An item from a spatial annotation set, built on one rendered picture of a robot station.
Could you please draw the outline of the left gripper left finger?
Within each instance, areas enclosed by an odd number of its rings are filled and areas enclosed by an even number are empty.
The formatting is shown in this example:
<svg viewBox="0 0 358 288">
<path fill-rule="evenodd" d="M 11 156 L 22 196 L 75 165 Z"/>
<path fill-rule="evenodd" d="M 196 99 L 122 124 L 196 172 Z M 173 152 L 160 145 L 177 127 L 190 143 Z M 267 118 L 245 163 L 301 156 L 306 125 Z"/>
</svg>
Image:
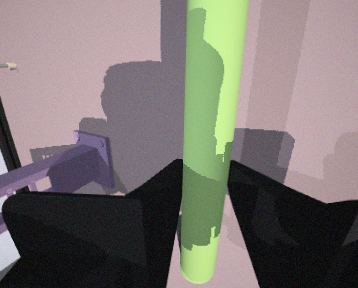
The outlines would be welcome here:
<svg viewBox="0 0 358 288">
<path fill-rule="evenodd" d="M 121 257 L 134 288 L 166 288 L 182 183 L 183 159 L 175 159 L 131 196 L 25 191 L 4 201 L 2 217 L 20 257 L 29 250 Z"/>
</svg>

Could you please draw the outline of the light green long rod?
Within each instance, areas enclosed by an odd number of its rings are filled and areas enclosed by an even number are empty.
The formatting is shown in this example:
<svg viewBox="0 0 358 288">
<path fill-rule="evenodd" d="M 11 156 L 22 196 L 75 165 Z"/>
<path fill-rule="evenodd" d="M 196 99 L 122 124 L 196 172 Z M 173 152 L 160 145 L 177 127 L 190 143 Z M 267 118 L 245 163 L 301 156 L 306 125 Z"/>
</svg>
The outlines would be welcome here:
<svg viewBox="0 0 358 288">
<path fill-rule="evenodd" d="M 215 270 L 233 145 L 249 0 L 187 0 L 180 270 Z"/>
</svg>

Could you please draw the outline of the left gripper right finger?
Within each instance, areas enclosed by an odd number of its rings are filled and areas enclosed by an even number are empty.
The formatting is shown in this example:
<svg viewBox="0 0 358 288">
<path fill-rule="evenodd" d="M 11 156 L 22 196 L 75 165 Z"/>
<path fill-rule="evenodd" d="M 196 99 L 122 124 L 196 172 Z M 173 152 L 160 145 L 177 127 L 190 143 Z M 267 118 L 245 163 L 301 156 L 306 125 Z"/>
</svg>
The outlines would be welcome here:
<svg viewBox="0 0 358 288">
<path fill-rule="evenodd" d="M 259 288 L 336 286 L 358 247 L 358 200 L 324 203 L 235 160 L 227 186 Z"/>
</svg>

